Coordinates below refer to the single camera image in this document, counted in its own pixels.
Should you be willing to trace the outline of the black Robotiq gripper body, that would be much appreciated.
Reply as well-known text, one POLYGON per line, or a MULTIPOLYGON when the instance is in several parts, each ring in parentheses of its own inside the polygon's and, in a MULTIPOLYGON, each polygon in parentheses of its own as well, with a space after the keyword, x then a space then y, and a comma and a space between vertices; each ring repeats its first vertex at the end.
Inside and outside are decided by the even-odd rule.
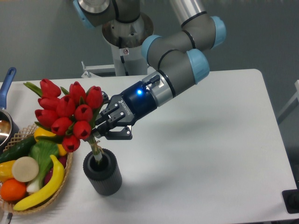
POLYGON ((154 97, 139 81, 110 98, 106 109, 99 114, 99 129, 108 131, 115 127, 132 126, 155 109, 154 97))

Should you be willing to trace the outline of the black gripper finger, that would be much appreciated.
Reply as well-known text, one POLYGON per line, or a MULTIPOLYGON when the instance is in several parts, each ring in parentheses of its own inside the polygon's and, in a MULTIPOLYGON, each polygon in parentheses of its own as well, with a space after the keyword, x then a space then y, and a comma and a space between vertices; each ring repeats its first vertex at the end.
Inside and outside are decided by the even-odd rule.
POLYGON ((110 97, 102 91, 102 105, 107 105, 110 102, 110 97))
POLYGON ((105 137, 107 140, 131 140, 133 138, 131 126, 125 126, 121 131, 111 131, 105 126, 98 126, 93 129, 93 136, 98 139, 105 137))

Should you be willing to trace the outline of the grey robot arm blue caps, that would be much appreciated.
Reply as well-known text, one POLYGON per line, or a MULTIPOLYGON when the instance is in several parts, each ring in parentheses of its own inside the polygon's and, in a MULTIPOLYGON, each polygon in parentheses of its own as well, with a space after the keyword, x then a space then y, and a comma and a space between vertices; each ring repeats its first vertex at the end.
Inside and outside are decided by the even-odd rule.
POLYGON ((107 107, 91 132, 96 138, 131 139, 136 121, 207 77, 203 51, 226 38, 224 22, 209 16, 200 0, 171 1, 181 30, 169 37, 154 34, 138 0, 75 0, 73 5, 86 27, 102 27, 117 76, 144 75, 120 94, 104 98, 107 107))

